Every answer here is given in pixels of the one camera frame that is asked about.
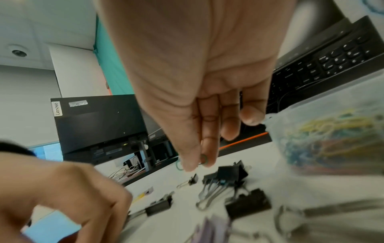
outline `teal wall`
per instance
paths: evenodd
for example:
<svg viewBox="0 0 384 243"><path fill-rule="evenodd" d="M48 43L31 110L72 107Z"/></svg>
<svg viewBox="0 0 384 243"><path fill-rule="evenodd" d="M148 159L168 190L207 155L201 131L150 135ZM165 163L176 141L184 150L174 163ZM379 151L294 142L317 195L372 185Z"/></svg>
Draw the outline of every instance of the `teal wall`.
<svg viewBox="0 0 384 243"><path fill-rule="evenodd" d="M99 19L97 19L96 23L94 53L112 94L133 94L131 83L120 62L115 47Z"/></svg>

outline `window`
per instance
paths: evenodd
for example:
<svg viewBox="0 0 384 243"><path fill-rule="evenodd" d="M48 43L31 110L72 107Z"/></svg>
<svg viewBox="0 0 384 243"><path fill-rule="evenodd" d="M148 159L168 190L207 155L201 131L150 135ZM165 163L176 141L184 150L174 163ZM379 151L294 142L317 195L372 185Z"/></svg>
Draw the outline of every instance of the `window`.
<svg viewBox="0 0 384 243"><path fill-rule="evenodd" d="M30 150L34 152L39 159L63 161L63 153L61 152L60 143L40 145L30 148Z"/></svg>

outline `orange strip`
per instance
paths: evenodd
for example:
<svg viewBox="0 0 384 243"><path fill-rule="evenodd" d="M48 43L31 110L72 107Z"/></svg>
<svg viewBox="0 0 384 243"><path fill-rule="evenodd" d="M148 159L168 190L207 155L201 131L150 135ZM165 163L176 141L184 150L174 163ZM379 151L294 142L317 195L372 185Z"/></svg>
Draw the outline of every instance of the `orange strip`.
<svg viewBox="0 0 384 243"><path fill-rule="evenodd" d="M225 146L223 146L223 147L220 147L220 150L221 150L221 149L226 149L226 148L228 148L228 147L230 147L230 146L232 146L232 145L239 144L239 143L242 143L242 142L251 140L251 139L255 139L255 138L258 138L258 137L267 135L267 134L268 134L268 132L257 134L257 135L255 135L255 136L249 137L249 138L247 138L247 139L243 139L243 140L240 140L240 141L237 141L237 142L234 142L234 143L225 145Z"/></svg>

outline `lenovo logo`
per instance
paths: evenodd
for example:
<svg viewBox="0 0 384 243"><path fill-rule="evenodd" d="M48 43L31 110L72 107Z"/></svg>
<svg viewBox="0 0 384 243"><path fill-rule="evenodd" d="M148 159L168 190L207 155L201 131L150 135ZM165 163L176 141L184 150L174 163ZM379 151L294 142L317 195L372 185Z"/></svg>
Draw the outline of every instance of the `lenovo logo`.
<svg viewBox="0 0 384 243"><path fill-rule="evenodd" d="M63 112L61 111L60 101L52 101L51 104L52 104L53 116L62 116Z"/></svg>

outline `ceiling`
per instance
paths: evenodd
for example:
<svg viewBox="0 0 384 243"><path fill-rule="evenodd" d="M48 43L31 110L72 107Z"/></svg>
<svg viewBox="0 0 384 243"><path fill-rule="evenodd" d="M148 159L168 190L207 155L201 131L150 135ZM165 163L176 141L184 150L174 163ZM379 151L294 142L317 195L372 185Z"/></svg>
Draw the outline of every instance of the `ceiling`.
<svg viewBox="0 0 384 243"><path fill-rule="evenodd" d="M92 0L0 0L0 65L54 69L50 43L93 50ZM10 44L27 49L17 57Z"/></svg>

